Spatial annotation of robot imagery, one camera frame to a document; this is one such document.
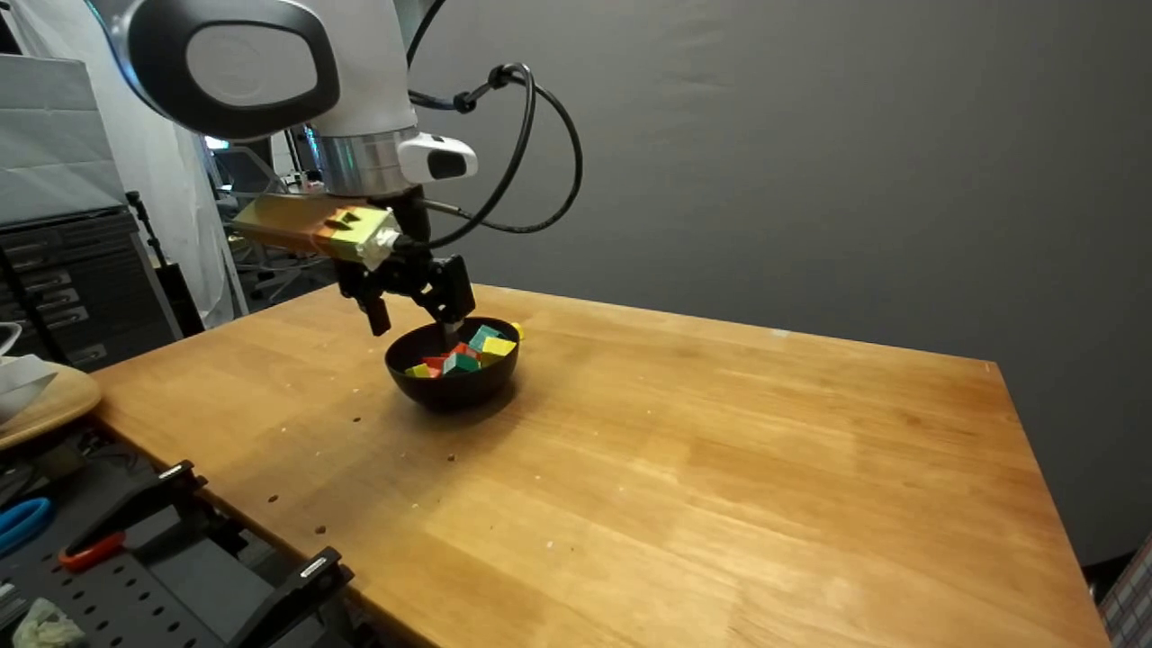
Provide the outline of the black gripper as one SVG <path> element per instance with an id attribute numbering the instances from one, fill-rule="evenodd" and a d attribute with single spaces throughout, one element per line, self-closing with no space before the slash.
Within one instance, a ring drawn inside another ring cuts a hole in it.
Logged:
<path id="1" fill-rule="evenodd" d="M 424 305 L 438 324 L 457 328 L 477 311 L 463 261 L 438 261 L 429 249 L 431 226 L 423 188 L 389 200 L 389 208 L 405 230 L 397 251 L 378 270 L 364 270 L 361 264 L 337 264 L 337 292 L 361 303 L 372 336 L 384 336 L 391 328 L 389 311 L 382 303 L 384 292 L 406 294 L 419 305 Z"/>

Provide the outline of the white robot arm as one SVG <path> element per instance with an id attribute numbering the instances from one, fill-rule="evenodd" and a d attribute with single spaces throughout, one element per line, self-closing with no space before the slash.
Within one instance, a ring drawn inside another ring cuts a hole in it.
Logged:
<path id="1" fill-rule="evenodd" d="M 471 311 L 461 255 L 438 261 L 424 188 L 478 170 L 463 141 L 419 125 L 397 0 L 85 0 L 124 84 L 162 119 L 216 141 L 303 131 L 318 184 L 252 200 L 235 226 L 328 255 L 367 328 L 384 294 L 435 324 Z"/>

